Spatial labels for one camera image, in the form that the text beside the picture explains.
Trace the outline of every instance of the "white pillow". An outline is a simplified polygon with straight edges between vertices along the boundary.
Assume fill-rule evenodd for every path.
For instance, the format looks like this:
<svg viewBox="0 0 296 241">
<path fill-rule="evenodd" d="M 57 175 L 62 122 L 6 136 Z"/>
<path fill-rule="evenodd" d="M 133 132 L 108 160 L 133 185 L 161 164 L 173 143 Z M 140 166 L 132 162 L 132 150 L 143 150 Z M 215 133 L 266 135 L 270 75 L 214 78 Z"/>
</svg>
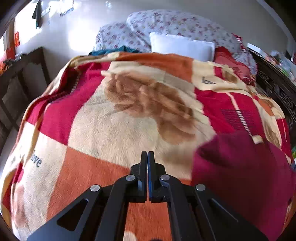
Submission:
<svg viewBox="0 0 296 241">
<path fill-rule="evenodd" d="M 199 61 L 213 61 L 215 55 L 215 43 L 177 35 L 160 35 L 156 32 L 150 33 L 151 52 L 162 54 L 174 53 Z"/>
</svg>

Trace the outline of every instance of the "silver rivet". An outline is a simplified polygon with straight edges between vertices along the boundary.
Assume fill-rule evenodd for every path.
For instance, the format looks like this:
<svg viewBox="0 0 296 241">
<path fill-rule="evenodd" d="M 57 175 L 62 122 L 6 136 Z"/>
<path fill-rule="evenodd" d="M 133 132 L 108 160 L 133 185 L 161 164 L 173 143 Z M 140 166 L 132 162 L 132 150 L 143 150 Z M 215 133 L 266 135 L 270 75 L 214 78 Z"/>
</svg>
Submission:
<svg viewBox="0 0 296 241">
<path fill-rule="evenodd" d="M 167 175 L 167 174 L 163 174 L 163 175 L 160 176 L 160 179 L 163 180 L 163 181 L 167 181 L 167 180 L 170 179 L 170 176 Z"/>
<path fill-rule="evenodd" d="M 196 190 L 198 190 L 198 191 L 204 191 L 205 190 L 205 185 L 203 185 L 203 184 L 197 184 L 196 185 Z"/>
<path fill-rule="evenodd" d="M 92 185 L 91 186 L 91 191 L 92 192 L 97 192 L 98 190 L 100 190 L 100 186 L 99 185 L 95 184 L 95 185 Z"/>
<path fill-rule="evenodd" d="M 136 177 L 134 175 L 127 175 L 126 180 L 127 181 L 133 181 Z"/>
</svg>

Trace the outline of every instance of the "blanket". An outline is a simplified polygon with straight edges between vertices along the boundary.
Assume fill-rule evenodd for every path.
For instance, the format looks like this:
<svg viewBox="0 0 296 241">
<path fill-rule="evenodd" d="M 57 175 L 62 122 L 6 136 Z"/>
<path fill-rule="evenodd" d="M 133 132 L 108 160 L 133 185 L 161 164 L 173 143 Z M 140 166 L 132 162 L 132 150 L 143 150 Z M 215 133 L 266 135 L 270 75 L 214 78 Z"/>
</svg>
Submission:
<svg viewBox="0 0 296 241">
<path fill-rule="evenodd" d="M 269 141 L 291 164 L 282 110 L 227 65 L 158 53 L 75 57 L 26 109 L 1 177 L 1 213 L 26 240 L 91 185 L 129 174 L 141 151 L 190 184 L 196 148 L 236 131 Z M 152 239 L 171 240 L 166 204 L 131 203 L 124 240 Z"/>
</svg>

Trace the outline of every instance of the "red cloth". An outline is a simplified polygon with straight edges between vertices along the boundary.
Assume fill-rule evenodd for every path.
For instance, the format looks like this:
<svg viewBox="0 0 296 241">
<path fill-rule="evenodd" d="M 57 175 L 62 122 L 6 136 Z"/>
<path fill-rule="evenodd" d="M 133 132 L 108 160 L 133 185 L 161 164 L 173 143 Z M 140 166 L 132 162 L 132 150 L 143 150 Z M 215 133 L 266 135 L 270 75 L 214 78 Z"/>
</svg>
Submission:
<svg viewBox="0 0 296 241">
<path fill-rule="evenodd" d="M 296 175 L 273 144 L 245 131 L 218 134 L 194 156 L 192 185 L 205 184 L 270 241 L 282 232 Z"/>
<path fill-rule="evenodd" d="M 255 86 L 255 79 L 252 78 L 250 69 L 243 63 L 237 62 L 232 54 L 225 47 L 218 47 L 215 50 L 214 62 L 227 64 L 234 70 L 234 73 L 247 85 Z"/>
</svg>

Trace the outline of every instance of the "floral fabric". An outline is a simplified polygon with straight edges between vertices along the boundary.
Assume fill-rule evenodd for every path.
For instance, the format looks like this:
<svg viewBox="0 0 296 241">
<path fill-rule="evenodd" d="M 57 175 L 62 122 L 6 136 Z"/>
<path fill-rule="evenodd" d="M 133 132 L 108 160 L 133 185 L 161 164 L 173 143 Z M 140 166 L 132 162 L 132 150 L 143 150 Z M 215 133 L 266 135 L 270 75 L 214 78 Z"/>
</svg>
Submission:
<svg viewBox="0 0 296 241">
<path fill-rule="evenodd" d="M 245 48 L 241 48 L 240 42 L 233 34 L 209 19 L 175 10 L 134 12 L 128 16 L 126 23 L 114 23 L 101 27 L 94 51 L 125 45 L 148 53 L 151 52 L 149 39 L 151 32 L 214 42 L 216 48 L 219 46 L 227 48 L 236 61 L 247 65 L 253 75 L 257 74 L 255 60 Z"/>
</svg>

